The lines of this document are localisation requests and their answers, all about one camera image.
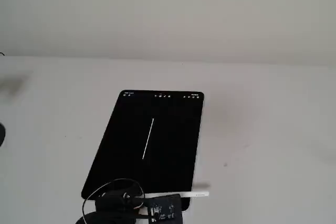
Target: white stylus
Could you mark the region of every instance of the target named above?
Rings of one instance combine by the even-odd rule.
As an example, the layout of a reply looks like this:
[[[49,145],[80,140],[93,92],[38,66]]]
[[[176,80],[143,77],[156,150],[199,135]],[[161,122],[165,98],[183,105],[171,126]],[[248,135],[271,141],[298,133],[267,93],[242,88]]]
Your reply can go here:
[[[209,191],[175,191],[171,193],[153,193],[145,194],[146,198],[154,198],[172,194],[179,194],[181,198],[195,198],[195,197],[207,197],[209,196]]]

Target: tablet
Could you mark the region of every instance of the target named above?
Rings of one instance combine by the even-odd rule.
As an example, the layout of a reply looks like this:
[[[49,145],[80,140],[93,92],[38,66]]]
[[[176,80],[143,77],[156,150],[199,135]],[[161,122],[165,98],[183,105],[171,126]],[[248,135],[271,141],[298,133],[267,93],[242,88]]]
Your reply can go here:
[[[82,198],[116,178],[135,179],[145,193],[191,191],[203,100],[196,91],[122,91]],[[182,210],[189,204],[183,198]]]

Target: white wall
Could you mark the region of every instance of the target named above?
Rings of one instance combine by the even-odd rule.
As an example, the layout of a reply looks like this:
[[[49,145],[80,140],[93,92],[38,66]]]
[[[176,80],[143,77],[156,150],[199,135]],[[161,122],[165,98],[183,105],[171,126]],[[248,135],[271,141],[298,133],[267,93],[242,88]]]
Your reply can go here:
[[[11,78],[24,83],[0,90],[2,224],[76,222],[123,89],[205,94],[194,185],[210,197],[185,224],[336,222],[335,68],[0,57]]]
[[[0,51],[336,63],[336,0],[1,0]]]

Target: black cable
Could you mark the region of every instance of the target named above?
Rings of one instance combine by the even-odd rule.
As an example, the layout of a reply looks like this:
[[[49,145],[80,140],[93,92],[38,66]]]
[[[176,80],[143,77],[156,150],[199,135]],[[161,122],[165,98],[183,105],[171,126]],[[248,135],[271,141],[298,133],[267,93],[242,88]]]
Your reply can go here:
[[[146,199],[146,196],[145,196],[145,192],[143,191],[143,189],[142,189],[142,187],[140,186],[139,182],[137,182],[136,180],[131,179],[131,178],[117,178],[117,179],[114,179],[114,180],[112,180],[112,181],[110,181],[110,182],[107,182],[106,184],[100,186],[100,187],[99,187],[98,189],[96,189],[92,194],[90,194],[89,197],[87,197],[87,198],[84,200],[83,205],[82,205],[82,215],[83,215],[82,218],[83,218],[83,221],[84,221],[85,224],[87,224],[86,219],[85,219],[85,213],[84,213],[84,206],[85,206],[86,201],[87,201],[88,199],[90,199],[90,198],[92,197],[92,195],[94,195],[96,192],[98,192],[101,188],[103,188],[103,187],[105,187],[105,186],[107,186],[107,185],[109,185],[109,184],[111,184],[111,183],[114,183],[114,182],[116,182],[116,181],[120,181],[120,180],[128,180],[128,181],[131,181],[131,182],[136,183],[136,184],[138,185],[138,187],[140,188],[140,190],[141,190],[141,192],[142,192],[142,194],[143,194],[143,201],[142,201],[141,205],[139,205],[139,206],[137,206],[137,207],[134,207],[134,209],[139,209],[139,208],[142,207],[142,205],[143,205],[143,203],[144,203],[144,201],[145,201],[145,199]]]

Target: cable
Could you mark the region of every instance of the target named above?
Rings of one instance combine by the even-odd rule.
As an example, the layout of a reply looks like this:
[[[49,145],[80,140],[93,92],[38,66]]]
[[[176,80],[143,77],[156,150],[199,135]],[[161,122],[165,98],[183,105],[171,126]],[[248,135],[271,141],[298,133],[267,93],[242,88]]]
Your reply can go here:
[[[132,182],[136,183],[136,184],[139,186],[139,188],[141,189],[142,195],[143,195],[143,201],[142,201],[142,203],[141,203],[139,206],[134,207],[133,209],[139,209],[140,207],[142,207],[142,205],[143,205],[143,203],[144,203],[144,200],[145,200],[146,196],[145,196],[145,193],[144,193],[142,187],[140,186],[139,182],[137,182],[136,180],[131,179],[131,178],[117,178],[117,179],[114,179],[114,180],[112,180],[112,181],[110,181],[110,182],[107,182],[106,184],[102,185],[101,187],[99,187],[97,190],[95,190],[92,194],[90,194],[89,197],[87,197],[87,198],[84,200],[83,205],[82,205],[82,215],[83,215],[82,217],[83,217],[83,221],[85,222],[85,224],[88,224],[88,223],[86,222],[85,217],[84,217],[84,215],[85,215],[85,213],[84,213],[84,206],[85,206],[86,201],[87,201],[93,194],[95,194],[96,192],[98,192],[98,191],[99,191],[101,188],[103,188],[104,186],[107,186],[108,184],[113,183],[113,182],[116,182],[116,181],[119,181],[119,180],[129,180],[129,181],[132,181]]]

